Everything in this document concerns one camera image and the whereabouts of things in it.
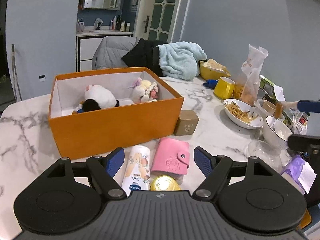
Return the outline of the light blue fleece blanket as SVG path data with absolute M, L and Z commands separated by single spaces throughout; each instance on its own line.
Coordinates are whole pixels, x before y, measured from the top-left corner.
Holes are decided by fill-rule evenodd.
M 164 76 L 181 80 L 192 80 L 199 76 L 199 61 L 206 61 L 207 54 L 196 43 L 174 42 L 157 46 L 159 67 Z

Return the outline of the purple tissue pack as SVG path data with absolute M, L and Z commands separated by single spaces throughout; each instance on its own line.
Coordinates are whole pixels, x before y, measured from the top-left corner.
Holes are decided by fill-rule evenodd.
M 310 192 L 317 174 L 307 161 L 295 155 L 284 167 L 281 176 L 304 195 Z

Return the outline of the brown sailor plush toy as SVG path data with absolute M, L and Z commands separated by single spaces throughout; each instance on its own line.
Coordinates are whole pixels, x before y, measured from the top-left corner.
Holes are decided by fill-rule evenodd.
M 72 114 L 77 114 L 77 113 L 83 113 L 83 101 L 79 103 L 78 107 L 75 108 L 75 110 L 72 112 Z

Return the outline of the clear glass plate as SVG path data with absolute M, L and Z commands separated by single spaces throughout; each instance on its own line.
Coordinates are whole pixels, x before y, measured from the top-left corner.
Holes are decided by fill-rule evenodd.
M 252 140 L 245 148 L 246 157 L 258 157 L 278 173 L 282 169 L 280 152 L 261 140 Z

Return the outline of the white lotion tube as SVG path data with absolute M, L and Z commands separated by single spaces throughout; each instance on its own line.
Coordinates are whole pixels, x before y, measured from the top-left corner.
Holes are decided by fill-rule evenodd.
M 142 145 L 133 146 L 121 187 L 128 197 L 132 191 L 148 190 L 150 181 L 150 149 Z

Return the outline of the plastic snack bag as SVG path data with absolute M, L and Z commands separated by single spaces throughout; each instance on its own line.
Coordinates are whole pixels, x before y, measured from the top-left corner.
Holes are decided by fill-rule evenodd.
M 241 72 L 235 79 L 233 97 L 253 106 L 257 99 L 260 87 L 260 72 L 268 51 L 263 48 L 255 48 L 249 45 L 246 61 L 241 66 Z

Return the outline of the small brown cardboard box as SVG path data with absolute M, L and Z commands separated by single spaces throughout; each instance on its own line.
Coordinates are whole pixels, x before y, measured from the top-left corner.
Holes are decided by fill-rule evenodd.
M 199 122 L 199 117 L 193 110 L 181 110 L 176 127 L 175 136 L 192 135 Z

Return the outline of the white glass panel door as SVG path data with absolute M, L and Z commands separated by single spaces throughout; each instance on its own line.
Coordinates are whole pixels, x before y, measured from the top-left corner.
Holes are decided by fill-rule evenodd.
M 138 0 L 133 35 L 145 40 L 182 40 L 190 0 Z

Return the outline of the white bowl of fries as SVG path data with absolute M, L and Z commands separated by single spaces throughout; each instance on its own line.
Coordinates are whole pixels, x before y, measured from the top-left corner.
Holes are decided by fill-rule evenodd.
M 245 129 L 259 129 L 263 126 L 263 118 L 254 107 L 236 99 L 223 101 L 225 113 L 232 122 Z

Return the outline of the white panda plush toy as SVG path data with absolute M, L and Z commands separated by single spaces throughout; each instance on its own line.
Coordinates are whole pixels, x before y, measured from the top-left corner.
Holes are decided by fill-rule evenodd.
M 119 107 L 120 103 L 114 95 L 101 85 L 88 85 L 85 89 L 84 112 Z

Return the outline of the broom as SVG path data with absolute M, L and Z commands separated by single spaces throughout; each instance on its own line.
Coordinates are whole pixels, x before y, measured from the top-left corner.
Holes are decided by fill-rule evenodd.
M 16 101 L 22 101 L 22 94 L 20 90 L 20 85 L 18 82 L 16 61 L 15 61 L 15 44 L 11 46 L 11 67 L 12 67 L 12 81 L 13 81 L 13 90 Z

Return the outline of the orange storage box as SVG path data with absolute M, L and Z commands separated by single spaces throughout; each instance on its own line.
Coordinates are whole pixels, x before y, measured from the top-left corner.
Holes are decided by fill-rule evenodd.
M 138 79 L 157 83 L 158 98 L 133 103 Z M 120 102 L 118 107 L 74 113 L 89 85 L 101 85 Z M 184 98 L 148 68 L 113 68 L 58 75 L 49 104 L 48 121 L 62 157 L 81 159 L 172 135 Z

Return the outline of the black jacket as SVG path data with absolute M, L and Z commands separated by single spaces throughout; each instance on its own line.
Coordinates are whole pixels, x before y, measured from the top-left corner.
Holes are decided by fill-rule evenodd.
M 167 42 L 140 38 L 138 43 L 121 59 L 128 67 L 146 67 L 157 76 L 163 77 L 163 70 L 159 66 L 158 48 L 163 44 Z

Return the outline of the plastic cup with spoon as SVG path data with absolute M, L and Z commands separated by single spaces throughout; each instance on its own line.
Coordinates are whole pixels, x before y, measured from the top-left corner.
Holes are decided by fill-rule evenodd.
M 264 120 L 268 116 L 273 116 L 276 111 L 276 106 L 273 103 L 263 99 L 257 99 L 254 106 Z

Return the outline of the blue wrapper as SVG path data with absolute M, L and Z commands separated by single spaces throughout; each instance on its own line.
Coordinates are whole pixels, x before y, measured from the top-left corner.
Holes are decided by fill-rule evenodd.
M 214 79 L 208 79 L 206 82 L 203 83 L 204 87 L 214 89 L 217 85 L 218 81 Z

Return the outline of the pink card wallet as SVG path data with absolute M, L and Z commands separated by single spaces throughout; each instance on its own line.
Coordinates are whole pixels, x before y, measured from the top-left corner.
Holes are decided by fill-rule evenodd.
M 169 137 L 161 138 L 153 158 L 151 172 L 180 179 L 187 175 L 190 162 L 189 143 Z

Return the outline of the yellow bowl with food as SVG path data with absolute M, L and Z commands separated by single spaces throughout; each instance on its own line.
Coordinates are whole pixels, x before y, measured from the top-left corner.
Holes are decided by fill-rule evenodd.
M 204 80 L 218 80 L 220 77 L 230 77 L 231 74 L 227 68 L 214 59 L 209 59 L 208 61 L 200 61 L 200 76 Z

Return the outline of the yellow tape measure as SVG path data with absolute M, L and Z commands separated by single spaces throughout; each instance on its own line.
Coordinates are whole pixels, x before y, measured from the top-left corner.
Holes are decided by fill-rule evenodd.
M 177 181 L 167 175 L 155 178 L 150 184 L 151 191 L 180 191 L 181 188 Z

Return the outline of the yellow mug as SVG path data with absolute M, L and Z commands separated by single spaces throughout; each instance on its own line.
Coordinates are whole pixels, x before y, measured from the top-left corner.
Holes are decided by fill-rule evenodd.
M 220 77 L 214 88 L 214 94 L 220 99 L 231 98 L 235 82 L 228 77 Z

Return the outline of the crochet bunny doll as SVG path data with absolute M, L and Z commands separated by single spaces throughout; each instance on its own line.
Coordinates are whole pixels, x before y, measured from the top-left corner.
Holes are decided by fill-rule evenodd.
M 130 99 L 133 103 L 156 101 L 158 98 L 159 87 L 157 83 L 140 77 L 128 89 L 132 90 Z

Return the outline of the white vanity cabinet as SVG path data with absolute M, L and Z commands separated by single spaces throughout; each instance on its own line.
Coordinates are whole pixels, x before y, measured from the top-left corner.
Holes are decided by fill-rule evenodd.
M 100 42 L 106 36 L 132 36 L 132 32 L 118 30 L 86 29 L 76 34 L 76 66 L 75 71 L 88 71 L 92 69 L 92 59 Z

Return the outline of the white bowl with spoon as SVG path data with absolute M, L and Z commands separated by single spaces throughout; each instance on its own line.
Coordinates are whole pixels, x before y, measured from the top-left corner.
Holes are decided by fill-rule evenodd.
M 267 116 L 263 124 L 264 140 L 277 150 L 288 149 L 287 140 L 291 130 L 274 116 Z

